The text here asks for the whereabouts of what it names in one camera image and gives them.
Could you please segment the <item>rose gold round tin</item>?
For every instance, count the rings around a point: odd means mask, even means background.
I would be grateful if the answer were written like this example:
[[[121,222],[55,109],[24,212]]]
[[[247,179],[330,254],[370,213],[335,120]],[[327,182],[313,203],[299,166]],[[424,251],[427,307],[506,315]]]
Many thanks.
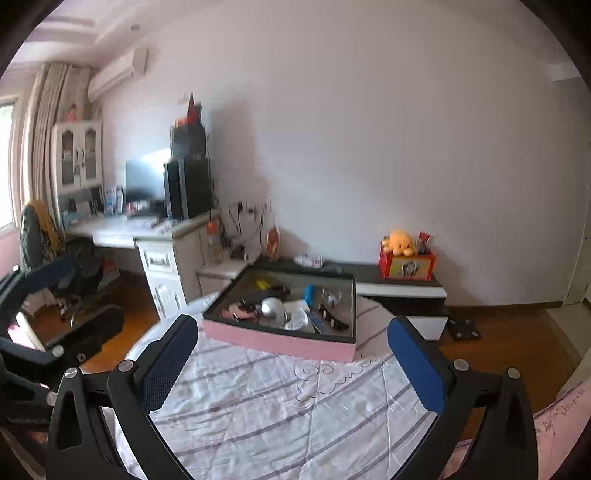
[[[221,317],[235,321],[249,321],[256,318],[256,309],[245,308],[242,305],[230,305],[221,311]]]

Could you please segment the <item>black hair clip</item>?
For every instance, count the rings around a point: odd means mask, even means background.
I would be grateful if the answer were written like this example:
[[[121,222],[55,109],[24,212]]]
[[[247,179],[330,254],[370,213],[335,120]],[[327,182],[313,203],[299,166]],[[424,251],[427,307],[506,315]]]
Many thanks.
[[[329,311],[329,309],[325,306],[324,303],[318,304],[318,313],[321,315],[322,319],[324,319],[325,322],[329,324],[329,327],[331,327],[332,330],[339,332],[349,330],[349,324],[342,322],[334,315],[332,315],[332,312]]]

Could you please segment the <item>white cloud figurine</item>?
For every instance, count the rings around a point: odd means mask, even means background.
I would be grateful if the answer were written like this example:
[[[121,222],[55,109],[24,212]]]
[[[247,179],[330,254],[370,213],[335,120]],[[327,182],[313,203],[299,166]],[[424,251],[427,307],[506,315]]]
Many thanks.
[[[267,318],[274,318],[280,323],[286,323],[287,308],[283,301],[277,298],[267,298],[260,303],[260,313]]]

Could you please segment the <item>blue patterned long box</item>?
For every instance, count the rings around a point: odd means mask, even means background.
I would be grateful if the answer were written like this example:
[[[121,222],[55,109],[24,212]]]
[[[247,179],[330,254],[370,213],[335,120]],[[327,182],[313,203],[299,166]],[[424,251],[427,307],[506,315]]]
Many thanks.
[[[318,315],[314,312],[308,313],[308,320],[310,321],[311,326],[315,329],[315,332],[317,332],[318,335],[331,334],[331,329],[329,329],[329,327],[325,325],[324,320],[322,320],[322,318],[319,318]]]

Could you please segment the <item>black hair brush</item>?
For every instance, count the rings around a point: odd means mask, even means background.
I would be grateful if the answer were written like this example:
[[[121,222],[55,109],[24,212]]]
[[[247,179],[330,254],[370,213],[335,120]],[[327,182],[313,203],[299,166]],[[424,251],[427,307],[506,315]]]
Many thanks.
[[[270,287],[270,288],[267,288],[264,290],[256,290],[256,291],[249,292],[248,294],[245,294],[243,299],[247,303],[260,304],[263,302],[264,299],[267,299],[267,298],[283,299],[284,297],[287,297],[288,295],[290,295],[290,288],[287,288],[285,286],[276,285],[276,286],[273,286],[273,287]]]

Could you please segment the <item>blue highlighter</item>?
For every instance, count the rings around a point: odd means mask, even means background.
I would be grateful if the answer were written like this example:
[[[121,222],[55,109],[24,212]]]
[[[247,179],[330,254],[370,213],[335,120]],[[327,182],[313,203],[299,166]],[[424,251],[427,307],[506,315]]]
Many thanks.
[[[315,288],[314,284],[308,284],[304,288],[304,301],[307,303],[308,308],[314,309],[315,308]]]

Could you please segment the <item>office chair with clothes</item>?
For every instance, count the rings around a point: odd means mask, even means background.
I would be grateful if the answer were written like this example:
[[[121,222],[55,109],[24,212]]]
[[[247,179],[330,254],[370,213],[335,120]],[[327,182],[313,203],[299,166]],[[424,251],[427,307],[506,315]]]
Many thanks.
[[[83,241],[68,244],[44,201],[31,200],[23,207],[19,241],[20,270],[53,295],[61,320],[73,326],[101,305],[104,258]]]

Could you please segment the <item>striped white quilt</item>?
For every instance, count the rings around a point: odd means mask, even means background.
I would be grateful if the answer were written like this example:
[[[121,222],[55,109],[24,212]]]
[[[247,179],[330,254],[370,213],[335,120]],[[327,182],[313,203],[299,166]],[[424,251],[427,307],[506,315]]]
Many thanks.
[[[387,342],[391,314],[356,301],[352,362],[304,360],[200,336],[150,415],[195,479],[389,479],[436,420]]]

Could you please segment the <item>black floor scale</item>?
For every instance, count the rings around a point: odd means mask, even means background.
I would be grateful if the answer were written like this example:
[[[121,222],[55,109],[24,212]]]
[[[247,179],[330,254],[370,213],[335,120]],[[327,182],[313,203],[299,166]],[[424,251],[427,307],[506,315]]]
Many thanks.
[[[477,324],[470,319],[450,318],[447,322],[447,328],[454,341],[473,341],[481,339]]]

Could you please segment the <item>white nightstand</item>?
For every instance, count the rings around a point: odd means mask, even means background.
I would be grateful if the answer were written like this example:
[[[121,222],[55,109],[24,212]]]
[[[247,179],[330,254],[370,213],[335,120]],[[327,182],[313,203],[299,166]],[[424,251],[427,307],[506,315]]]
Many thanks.
[[[206,296],[222,291],[242,273],[243,270],[259,258],[259,250],[246,251],[246,259],[238,260],[227,258],[221,263],[208,263],[197,269],[197,280],[201,295]]]

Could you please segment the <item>doll on cabinet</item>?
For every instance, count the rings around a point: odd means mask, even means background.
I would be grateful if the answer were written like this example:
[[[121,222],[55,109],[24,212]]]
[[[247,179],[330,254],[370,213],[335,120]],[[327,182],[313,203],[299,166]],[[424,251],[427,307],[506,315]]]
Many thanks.
[[[77,113],[78,113],[77,105],[71,104],[67,110],[66,121],[67,122],[76,122],[77,121]]]

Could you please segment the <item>red toy crate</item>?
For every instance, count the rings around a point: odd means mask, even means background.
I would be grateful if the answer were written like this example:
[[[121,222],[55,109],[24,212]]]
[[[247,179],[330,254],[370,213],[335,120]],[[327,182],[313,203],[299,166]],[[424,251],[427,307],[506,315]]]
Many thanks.
[[[379,268],[383,278],[394,280],[431,281],[438,256],[433,253],[415,256],[394,256],[381,249]]]

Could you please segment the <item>black box on tower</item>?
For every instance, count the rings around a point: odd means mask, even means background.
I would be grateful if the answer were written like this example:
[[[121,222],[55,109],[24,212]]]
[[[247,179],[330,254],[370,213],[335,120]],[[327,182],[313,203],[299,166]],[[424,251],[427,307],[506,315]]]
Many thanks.
[[[200,123],[173,127],[170,131],[172,158],[187,155],[204,158],[206,154],[205,129]]]

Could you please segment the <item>orange snack bag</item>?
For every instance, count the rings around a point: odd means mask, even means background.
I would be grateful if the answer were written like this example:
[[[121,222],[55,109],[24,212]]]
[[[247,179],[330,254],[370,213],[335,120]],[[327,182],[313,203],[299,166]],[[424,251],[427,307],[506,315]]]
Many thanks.
[[[270,261],[280,258],[280,230],[276,226],[266,234],[266,256]]]

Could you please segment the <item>yellow octopus plush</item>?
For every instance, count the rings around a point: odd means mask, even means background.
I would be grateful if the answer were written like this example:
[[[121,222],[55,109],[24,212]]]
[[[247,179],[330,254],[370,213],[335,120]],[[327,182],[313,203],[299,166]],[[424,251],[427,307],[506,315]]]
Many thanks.
[[[406,231],[394,230],[382,240],[382,250],[393,256],[412,257],[415,255],[415,243]]]

